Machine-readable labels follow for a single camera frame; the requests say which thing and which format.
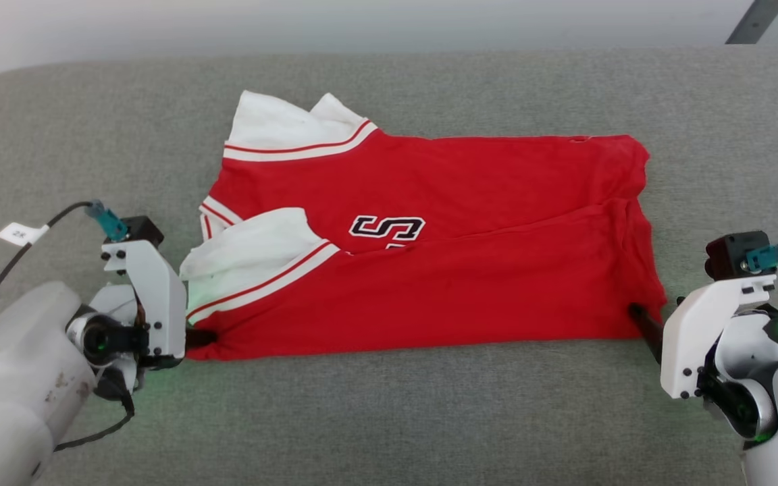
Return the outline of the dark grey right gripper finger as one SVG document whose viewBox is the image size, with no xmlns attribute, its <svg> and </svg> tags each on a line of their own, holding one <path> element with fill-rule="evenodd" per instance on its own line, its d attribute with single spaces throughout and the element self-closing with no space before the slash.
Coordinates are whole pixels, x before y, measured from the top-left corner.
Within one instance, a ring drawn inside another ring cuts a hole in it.
<svg viewBox="0 0 778 486">
<path fill-rule="evenodd" d="M 629 316 L 658 365 L 662 362 L 663 326 L 638 302 L 629 305 Z"/>
</svg>

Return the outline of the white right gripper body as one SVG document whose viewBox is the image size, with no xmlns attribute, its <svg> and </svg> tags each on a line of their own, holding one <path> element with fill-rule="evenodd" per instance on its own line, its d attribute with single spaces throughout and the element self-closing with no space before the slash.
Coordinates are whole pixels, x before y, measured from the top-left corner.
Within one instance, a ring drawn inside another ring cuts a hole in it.
<svg viewBox="0 0 778 486">
<path fill-rule="evenodd" d="M 673 399 L 700 398 L 743 440 L 778 429 L 775 274 L 726 279 L 686 296 L 662 329 L 660 384 Z"/>
</svg>

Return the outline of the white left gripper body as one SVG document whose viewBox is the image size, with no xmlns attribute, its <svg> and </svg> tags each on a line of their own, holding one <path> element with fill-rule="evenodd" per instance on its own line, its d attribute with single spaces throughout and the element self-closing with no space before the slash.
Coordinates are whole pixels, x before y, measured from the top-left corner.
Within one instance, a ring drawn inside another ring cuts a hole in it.
<svg viewBox="0 0 778 486">
<path fill-rule="evenodd" d="M 102 399 L 130 396 L 145 373 L 172 369 L 185 356 L 186 287 L 154 243 L 102 245 L 105 271 L 127 277 L 81 306 L 67 336 L 95 374 Z"/>
</svg>

